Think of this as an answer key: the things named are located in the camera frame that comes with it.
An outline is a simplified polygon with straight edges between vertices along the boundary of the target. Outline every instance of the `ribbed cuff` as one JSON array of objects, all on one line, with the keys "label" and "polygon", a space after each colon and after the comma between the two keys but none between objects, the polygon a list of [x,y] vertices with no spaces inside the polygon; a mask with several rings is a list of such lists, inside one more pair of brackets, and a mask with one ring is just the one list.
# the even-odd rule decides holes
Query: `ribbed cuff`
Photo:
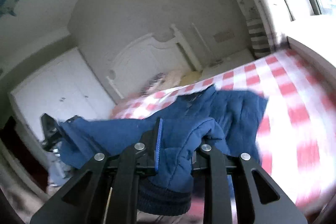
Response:
[{"label": "ribbed cuff", "polygon": [[139,183],[138,209],[152,215],[179,216],[189,211],[192,193],[177,193],[152,184]]}]

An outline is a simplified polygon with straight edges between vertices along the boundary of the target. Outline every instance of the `blue starfish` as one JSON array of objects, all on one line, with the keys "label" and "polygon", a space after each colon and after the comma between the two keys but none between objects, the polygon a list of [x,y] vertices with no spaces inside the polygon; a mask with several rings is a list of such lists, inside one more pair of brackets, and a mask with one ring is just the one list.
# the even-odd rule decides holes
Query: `blue starfish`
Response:
[{"label": "blue starfish", "polygon": [[0,17],[9,14],[16,17],[14,8],[19,0],[0,0]]}]

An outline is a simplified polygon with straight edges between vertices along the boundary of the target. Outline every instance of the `checkered bedspread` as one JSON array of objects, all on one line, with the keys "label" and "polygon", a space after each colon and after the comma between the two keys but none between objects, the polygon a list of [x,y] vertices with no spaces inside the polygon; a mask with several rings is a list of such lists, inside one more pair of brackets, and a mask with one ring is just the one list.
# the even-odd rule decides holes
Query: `checkered bedspread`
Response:
[{"label": "checkered bedspread", "polygon": [[336,97],[325,79],[293,50],[283,50],[193,85],[117,106],[114,118],[142,119],[178,95],[214,84],[269,98],[257,133],[262,167],[304,211],[321,207],[336,187]]}]

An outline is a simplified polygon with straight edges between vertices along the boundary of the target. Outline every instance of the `silver screw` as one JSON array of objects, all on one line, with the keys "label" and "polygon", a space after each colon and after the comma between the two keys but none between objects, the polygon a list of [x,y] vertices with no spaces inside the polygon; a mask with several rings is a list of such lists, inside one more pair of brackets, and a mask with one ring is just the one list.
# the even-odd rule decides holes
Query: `silver screw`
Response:
[{"label": "silver screw", "polygon": [[97,154],[95,154],[95,156],[94,156],[94,159],[96,160],[96,161],[101,161],[101,160],[103,160],[105,158],[105,155],[103,154],[103,153],[97,153]]},{"label": "silver screw", "polygon": [[135,148],[136,150],[143,150],[143,149],[145,148],[145,145],[144,145],[143,143],[136,143],[136,144],[134,145],[134,148]]},{"label": "silver screw", "polygon": [[240,157],[243,159],[243,160],[249,160],[251,158],[250,154],[248,153],[242,153],[240,155]]},{"label": "silver screw", "polygon": [[203,151],[210,151],[211,150],[211,146],[208,145],[208,144],[202,144],[201,149]]}]

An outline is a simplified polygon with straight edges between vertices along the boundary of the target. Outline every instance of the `white headboard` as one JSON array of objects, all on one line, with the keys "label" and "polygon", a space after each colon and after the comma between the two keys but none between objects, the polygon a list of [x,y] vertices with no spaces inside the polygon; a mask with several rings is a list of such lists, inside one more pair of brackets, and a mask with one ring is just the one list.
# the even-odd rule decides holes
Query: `white headboard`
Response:
[{"label": "white headboard", "polygon": [[112,61],[111,75],[107,79],[121,99],[139,92],[148,80],[160,72],[202,70],[181,31],[174,24],[171,28],[173,39],[159,42],[153,33],[146,34],[132,41]]}]

